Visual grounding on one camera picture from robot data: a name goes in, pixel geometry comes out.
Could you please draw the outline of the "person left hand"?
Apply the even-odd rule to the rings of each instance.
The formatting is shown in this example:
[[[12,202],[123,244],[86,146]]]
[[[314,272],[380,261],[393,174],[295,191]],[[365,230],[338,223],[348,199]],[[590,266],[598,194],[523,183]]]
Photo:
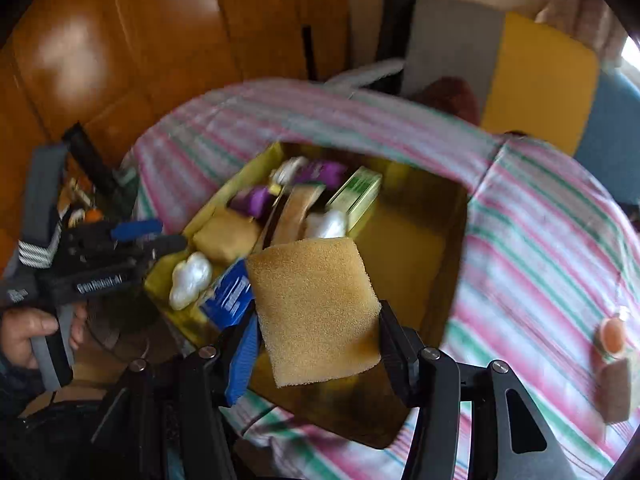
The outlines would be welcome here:
[[[3,312],[1,317],[1,352],[14,366],[36,370],[38,364],[30,340],[53,335],[58,320],[37,308],[18,308]]]

